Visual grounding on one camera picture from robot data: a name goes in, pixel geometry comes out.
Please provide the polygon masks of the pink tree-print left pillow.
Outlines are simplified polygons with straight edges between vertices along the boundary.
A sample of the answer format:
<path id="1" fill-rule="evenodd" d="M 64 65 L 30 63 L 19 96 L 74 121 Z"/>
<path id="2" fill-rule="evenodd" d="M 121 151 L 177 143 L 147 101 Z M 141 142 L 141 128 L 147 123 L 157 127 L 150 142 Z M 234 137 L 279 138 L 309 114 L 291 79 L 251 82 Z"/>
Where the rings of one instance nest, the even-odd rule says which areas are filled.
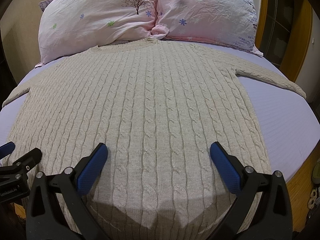
<path id="1" fill-rule="evenodd" d="M 40 62 L 151 36 L 157 0 L 53 0 L 42 14 Z"/>

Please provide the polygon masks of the beige cable-knit sweater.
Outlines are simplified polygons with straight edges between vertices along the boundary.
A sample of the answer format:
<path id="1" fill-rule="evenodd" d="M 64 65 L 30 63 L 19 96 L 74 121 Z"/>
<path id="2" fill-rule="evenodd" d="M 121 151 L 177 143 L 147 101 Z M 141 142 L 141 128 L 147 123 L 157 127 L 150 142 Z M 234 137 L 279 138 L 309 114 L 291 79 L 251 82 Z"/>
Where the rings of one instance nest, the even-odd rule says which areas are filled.
<path id="1" fill-rule="evenodd" d="M 33 148 L 57 174 L 99 143 L 108 160 L 87 206 L 114 239 L 205 239 L 235 197 L 209 157 L 219 142 L 270 173 L 254 108 L 239 76 L 304 91 L 287 78 L 200 44 L 151 38 L 93 47 L 18 85 L 25 95 L 4 165 Z"/>

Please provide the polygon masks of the lavender bed sheet mattress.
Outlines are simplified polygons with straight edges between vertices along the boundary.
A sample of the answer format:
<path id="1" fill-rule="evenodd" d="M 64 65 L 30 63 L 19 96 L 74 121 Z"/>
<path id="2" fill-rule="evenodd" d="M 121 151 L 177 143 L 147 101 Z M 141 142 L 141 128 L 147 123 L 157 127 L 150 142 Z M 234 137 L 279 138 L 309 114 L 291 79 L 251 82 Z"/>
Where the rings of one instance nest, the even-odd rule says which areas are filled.
<path id="1" fill-rule="evenodd" d="M 267 59 L 256 54 L 213 44 L 196 44 L 238 56 L 285 77 Z M 65 58 L 67 57 L 32 69 L 18 86 Z M 319 122 L 304 97 L 297 93 L 244 76 L 239 76 L 238 79 L 247 91 L 258 118 L 271 170 L 280 170 L 286 182 L 289 182 L 316 147 L 319 141 Z M 21 96 L 1 110 L 1 146 L 7 142 L 26 96 Z"/>

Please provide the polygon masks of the wooden door frame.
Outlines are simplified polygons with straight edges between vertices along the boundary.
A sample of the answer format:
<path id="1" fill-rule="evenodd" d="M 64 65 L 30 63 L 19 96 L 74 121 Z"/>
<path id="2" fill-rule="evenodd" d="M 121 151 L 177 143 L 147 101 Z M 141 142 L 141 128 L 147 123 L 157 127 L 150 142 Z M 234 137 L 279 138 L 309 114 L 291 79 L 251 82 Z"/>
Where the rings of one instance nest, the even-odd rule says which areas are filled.
<path id="1" fill-rule="evenodd" d="M 293 82 L 307 55 L 312 20 L 308 0 L 260 0 L 255 45 Z"/>

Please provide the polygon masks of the shoes on floor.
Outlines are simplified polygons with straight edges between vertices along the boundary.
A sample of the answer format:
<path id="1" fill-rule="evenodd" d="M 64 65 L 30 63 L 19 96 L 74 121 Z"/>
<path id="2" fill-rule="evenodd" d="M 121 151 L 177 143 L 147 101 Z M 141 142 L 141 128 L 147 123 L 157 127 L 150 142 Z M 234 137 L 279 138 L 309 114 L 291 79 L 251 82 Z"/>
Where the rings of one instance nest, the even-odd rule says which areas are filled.
<path id="1" fill-rule="evenodd" d="M 311 173 L 311 181 L 312 190 L 308 201 L 309 211 L 306 217 L 306 221 L 310 220 L 310 218 L 315 214 L 316 210 L 319 208 L 319 159 L 313 167 Z"/>

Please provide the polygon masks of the pink floral right pillow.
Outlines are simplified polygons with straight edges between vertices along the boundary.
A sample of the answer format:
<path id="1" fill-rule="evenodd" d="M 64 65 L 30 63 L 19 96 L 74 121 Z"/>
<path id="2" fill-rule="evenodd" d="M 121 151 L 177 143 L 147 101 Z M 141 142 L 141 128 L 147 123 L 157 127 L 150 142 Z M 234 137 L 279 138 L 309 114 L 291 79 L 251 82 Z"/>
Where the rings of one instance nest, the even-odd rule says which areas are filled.
<path id="1" fill-rule="evenodd" d="M 157 0 L 151 34 L 157 38 L 203 42 L 260 54 L 253 0 Z"/>

